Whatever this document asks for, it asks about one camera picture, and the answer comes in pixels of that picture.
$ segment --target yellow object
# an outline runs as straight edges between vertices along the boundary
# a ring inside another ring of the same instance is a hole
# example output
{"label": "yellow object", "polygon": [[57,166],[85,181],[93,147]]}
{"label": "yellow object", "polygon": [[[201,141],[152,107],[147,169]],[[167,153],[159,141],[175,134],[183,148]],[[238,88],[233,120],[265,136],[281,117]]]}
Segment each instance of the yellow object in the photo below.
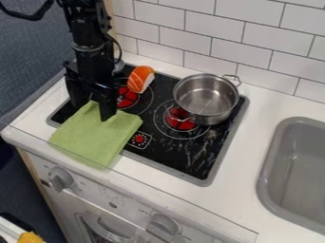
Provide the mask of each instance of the yellow object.
{"label": "yellow object", "polygon": [[18,239],[18,243],[43,243],[43,239],[34,232],[22,233]]}

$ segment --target orange toy food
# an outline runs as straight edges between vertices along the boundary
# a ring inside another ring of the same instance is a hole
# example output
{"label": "orange toy food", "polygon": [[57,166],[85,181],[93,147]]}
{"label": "orange toy food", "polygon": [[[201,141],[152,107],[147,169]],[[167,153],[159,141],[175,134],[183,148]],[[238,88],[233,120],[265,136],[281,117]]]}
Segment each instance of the orange toy food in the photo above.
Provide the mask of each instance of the orange toy food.
{"label": "orange toy food", "polygon": [[43,243],[43,239],[34,232],[22,233],[18,239],[18,243]]}
{"label": "orange toy food", "polygon": [[144,93],[155,79],[155,70],[150,66],[136,67],[128,77],[127,87],[135,93]]}

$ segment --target pot handle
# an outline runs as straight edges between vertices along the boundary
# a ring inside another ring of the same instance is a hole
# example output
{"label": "pot handle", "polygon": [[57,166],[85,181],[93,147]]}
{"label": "pot handle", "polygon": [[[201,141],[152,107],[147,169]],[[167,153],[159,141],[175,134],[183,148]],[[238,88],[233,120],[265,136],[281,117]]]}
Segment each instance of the pot handle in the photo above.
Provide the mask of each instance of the pot handle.
{"label": "pot handle", "polygon": [[222,76],[222,78],[234,78],[235,80],[237,80],[239,82],[239,84],[237,84],[236,87],[239,87],[242,85],[242,81],[241,81],[240,77],[237,75],[225,74]]}
{"label": "pot handle", "polygon": [[187,122],[187,121],[193,120],[192,116],[189,116],[188,118],[185,118],[185,119],[173,118],[173,114],[171,114],[170,111],[169,111],[172,107],[173,107],[173,105],[166,108],[167,115],[171,120],[174,120],[174,121],[177,121],[177,122]]}

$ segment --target toy kitchen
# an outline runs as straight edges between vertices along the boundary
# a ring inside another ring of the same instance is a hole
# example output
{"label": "toy kitchen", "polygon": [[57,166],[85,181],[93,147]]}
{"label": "toy kitchen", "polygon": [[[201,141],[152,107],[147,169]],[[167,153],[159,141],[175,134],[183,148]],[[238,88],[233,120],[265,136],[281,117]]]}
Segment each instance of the toy kitchen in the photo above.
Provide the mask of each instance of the toy kitchen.
{"label": "toy kitchen", "polygon": [[[324,241],[322,150],[308,145],[323,136],[324,104],[242,84],[226,121],[197,125],[173,100],[196,71],[129,53],[124,61],[121,77],[143,64],[157,72],[141,95],[121,86],[119,109],[143,124],[109,167],[50,144],[77,112],[62,78],[1,133],[68,242]],[[309,188],[318,197],[301,200]]]}

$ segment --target cable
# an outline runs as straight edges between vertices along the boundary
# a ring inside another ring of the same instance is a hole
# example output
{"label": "cable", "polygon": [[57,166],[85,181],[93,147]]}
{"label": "cable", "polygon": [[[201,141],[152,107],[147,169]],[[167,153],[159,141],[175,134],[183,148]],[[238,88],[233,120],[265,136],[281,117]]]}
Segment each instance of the cable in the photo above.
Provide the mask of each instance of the cable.
{"label": "cable", "polygon": [[11,17],[30,20],[30,21],[39,21],[44,17],[45,13],[49,10],[49,8],[53,5],[53,3],[54,0],[47,0],[43,4],[43,6],[39,8],[37,11],[35,11],[32,15],[27,15],[25,13],[8,10],[1,2],[0,2],[0,10],[2,10],[5,14]]}
{"label": "cable", "polygon": [[118,43],[117,40],[115,40],[115,39],[114,39],[112,36],[110,36],[109,34],[106,35],[106,38],[107,38],[107,39],[110,39],[114,44],[116,44],[116,46],[118,46],[118,49],[119,49],[120,54],[119,54],[119,57],[118,57],[117,61],[114,62],[114,64],[116,65],[117,63],[119,63],[119,62],[122,60],[123,52],[122,52],[121,45],[120,45],[120,43]]}
{"label": "cable", "polygon": [[62,0],[56,0],[58,6],[60,6],[61,8],[63,7],[63,2]]}

